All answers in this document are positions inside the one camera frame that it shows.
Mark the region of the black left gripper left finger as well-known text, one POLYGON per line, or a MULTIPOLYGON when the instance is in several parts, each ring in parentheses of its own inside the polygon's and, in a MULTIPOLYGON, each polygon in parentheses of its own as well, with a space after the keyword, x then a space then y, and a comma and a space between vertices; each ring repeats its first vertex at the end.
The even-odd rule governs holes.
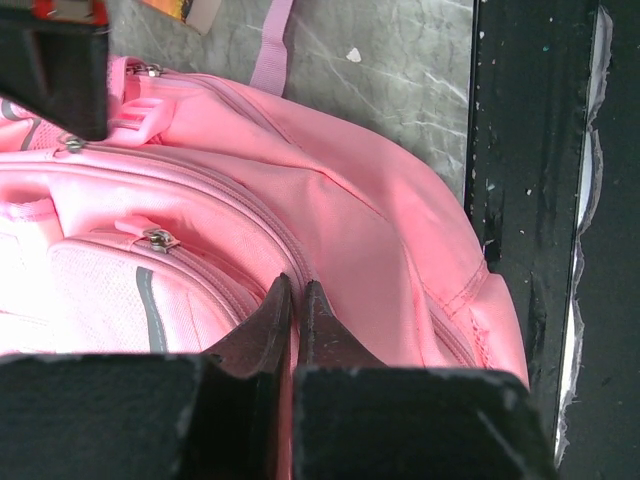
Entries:
POLYGON ((205 351, 213 373, 241 382, 278 382, 287 357, 291 317, 291 281, 280 274, 257 310, 205 351))

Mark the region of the pink student backpack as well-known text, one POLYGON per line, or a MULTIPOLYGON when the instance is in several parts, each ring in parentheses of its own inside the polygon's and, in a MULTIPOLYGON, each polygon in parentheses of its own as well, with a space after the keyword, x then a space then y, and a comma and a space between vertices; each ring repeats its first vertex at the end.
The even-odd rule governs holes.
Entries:
POLYGON ((503 279, 427 165, 285 100, 275 1, 249 84, 108 56, 108 135, 1 115, 1 350, 200 352, 319 281, 378 359, 528 377, 503 279))

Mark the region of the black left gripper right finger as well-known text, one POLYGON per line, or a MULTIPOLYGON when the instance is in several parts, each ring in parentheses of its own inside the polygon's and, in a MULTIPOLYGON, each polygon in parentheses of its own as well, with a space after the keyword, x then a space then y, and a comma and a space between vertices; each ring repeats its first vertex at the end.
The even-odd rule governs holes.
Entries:
POLYGON ((325 368, 382 368, 373 355, 335 316, 319 281, 305 287, 298 364, 325 368))

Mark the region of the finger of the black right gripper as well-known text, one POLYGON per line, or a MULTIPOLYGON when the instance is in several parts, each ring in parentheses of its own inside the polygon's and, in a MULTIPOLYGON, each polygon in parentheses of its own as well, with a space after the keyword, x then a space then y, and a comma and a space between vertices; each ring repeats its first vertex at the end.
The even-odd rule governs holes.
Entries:
POLYGON ((1 115, 18 107, 83 140, 108 135, 106 26, 1 17, 1 115))

